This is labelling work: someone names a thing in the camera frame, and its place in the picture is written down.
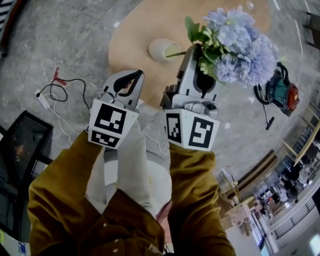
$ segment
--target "brown corduroy jacket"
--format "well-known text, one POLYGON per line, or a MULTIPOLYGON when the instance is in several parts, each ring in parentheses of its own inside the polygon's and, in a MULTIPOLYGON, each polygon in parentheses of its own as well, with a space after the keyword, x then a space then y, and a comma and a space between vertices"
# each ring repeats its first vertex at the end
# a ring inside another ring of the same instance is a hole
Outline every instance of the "brown corduroy jacket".
MULTIPOLYGON (((37 255, 156 255, 165 236, 159 223, 118 190, 104 213, 85 198, 101 147, 81 133, 29 187, 30 250, 37 255)), ((170 145, 172 208, 168 221, 176 255, 233 256, 216 205, 212 152, 170 145)))

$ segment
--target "mustard yellow sleeve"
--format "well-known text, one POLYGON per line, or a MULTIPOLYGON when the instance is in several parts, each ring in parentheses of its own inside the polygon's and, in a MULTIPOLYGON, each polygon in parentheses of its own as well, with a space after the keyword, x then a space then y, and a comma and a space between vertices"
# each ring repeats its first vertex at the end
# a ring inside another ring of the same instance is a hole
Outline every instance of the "mustard yellow sleeve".
POLYGON ((174 253, 233 256, 217 206, 215 154, 170 145, 172 208, 168 215, 174 253))
POLYGON ((81 229, 84 199, 93 165, 102 147, 82 132, 29 187, 28 216, 31 255, 72 242, 81 229))

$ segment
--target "gray floor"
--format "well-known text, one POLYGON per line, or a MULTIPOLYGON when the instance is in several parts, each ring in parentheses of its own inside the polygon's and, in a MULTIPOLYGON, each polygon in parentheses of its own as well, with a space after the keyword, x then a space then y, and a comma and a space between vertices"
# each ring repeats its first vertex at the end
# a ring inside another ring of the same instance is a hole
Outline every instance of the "gray floor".
MULTIPOLYGON (((91 103, 97 90, 109 75, 108 46, 117 25, 138 5, 140 0, 29 0, 11 36, 9 54, 0 59, 0 124, 8 128, 23 110, 28 110, 54 125, 51 157, 69 147, 56 116, 43 110, 35 91, 53 79, 56 68, 62 79, 86 81, 86 99, 91 103)), ((280 138, 299 122, 312 90, 320 80, 320 51, 306 45, 308 32, 302 25, 311 10, 320 14, 317 0, 269 0, 272 21, 268 36, 279 48, 289 70, 289 78, 299 88, 300 103, 290 118, 275 106, 268 108, 275 121, 265 131, 265 116, 256 100, 250 103, 252 90, 224 88, 219 101, 222 124, 213 151, 217 169, 231 166, 236 179, 243 176, 271 148, 279 147, 280 138)), ((56 111, 76 130, 88 125, 89 112, 82 100, 83 85, 66 86, 67 102, 59 102, 56 111)), ((140 106, 139 120, 144 131, 166 143, 163 113, 146 105, 140 106)), ((146 139, 147 148, 160 153, 157 143, 146 139)))

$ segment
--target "white vase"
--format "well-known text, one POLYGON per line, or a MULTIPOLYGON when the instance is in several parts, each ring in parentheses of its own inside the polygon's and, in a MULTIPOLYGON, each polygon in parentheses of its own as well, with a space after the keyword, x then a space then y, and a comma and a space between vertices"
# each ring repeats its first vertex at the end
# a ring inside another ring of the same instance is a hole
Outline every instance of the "white vase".
POLYGON ((180 45, 169 39, 156 39, 153 40, 148 47, 149 54, 152 58, 160 62, 174 61, 178 56, 167 58, 169 55, 181 52, 180 45))

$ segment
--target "flower bouquet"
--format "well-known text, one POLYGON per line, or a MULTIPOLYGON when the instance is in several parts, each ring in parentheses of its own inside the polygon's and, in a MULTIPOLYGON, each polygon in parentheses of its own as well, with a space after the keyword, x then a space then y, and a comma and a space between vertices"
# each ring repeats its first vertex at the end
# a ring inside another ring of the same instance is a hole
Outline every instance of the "flower bouquet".
MULTIPOLYGON (((255 20, 242 6, 227 12, 218 8, 203 18, 207 26, 185 18, 188 38, 199 44, 200 70, 222 83, 240 82, 246 86, 264 85, 274 75, 278 49, 253 25, 255 20)), ((171 56, 184 55, 186 52, 171 56)))

